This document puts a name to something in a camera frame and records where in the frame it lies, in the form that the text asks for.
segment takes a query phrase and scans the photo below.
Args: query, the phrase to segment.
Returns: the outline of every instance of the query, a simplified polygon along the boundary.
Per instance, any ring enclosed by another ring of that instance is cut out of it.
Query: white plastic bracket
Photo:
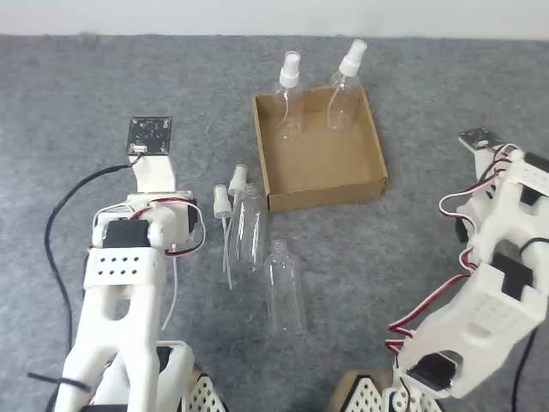
[[[121,354],[130,380],[128,412],[150,412],[156,404],[159,361],[156,338],[164,287],[164,255],[153,248],[92,249],[87,260],[86,294],[75,346],[63,377],[94,386],[104,365]],[[129,300],[116,319],[117,303]],[[77,412],[89,395],[61,385],[56,412]]]
[[[130,161],[136,160],[137,156],[130,156]],[[170,156],[144,155],[132,168],[137,179],[137,191],[175,191],[175,175]]]

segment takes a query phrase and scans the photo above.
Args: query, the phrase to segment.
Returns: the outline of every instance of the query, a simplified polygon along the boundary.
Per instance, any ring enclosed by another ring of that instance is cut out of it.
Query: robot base
[[[437,401],[412,389],[391,386],[391,370],[347,372],[332,393],[326,412],[442,412]]]

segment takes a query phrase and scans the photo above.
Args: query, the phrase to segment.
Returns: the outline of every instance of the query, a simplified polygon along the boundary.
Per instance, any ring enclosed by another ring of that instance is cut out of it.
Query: gray carpet
[[[212,188],[234,164],[260,169],[250,95],[277,77],[283,52],[303,54],[304,86],[325,82],[345,38],[0,37],[0,409],[42,410],[58,375],[65,317],[42,246],[45,219],[81,177],[124,162],[132,115],[173,116],[180,189],[206,211],[208,243],[180,259],[179,301],[164,338],[195,350],[233,411],[319,411],[350,368],[387,367],[386,325],[459,272],[453,221],[437,200],[474,179],[460,130],[488,125],[549,156],[549,44],[374,39],[361,78],[371,99],[391,183],[385,196],[280,213],[271,238],[303,261],[310,331],[274,340],[261,288],[230,293],[221,275],[221,231]],[[129,171],[93,182],[59,217],[53,249],[76,313],[90,221],[135,189]],[[164,313],[172,281],[168,278]],[[549,329],[526,366],[522,410],[547,410]],[[504,367],[449,410],[508,411],[524,342]]]

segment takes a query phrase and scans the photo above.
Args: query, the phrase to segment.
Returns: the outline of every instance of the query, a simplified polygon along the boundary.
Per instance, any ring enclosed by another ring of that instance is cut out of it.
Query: open cardboard box
[[[252,97],[263,184],[271,212],[304,209],[380,197],[388,182],[387,167],[364,89],[357,121],[339,132],[326,125],[332,91],[304,93],[302,136],[284,140],[276,135],[272,94]]]

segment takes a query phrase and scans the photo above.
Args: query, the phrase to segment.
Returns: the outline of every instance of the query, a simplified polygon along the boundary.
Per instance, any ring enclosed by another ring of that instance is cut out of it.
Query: black circuit board
[[[172,118],[131,118],[127,155],[168,155],[171,135]]]

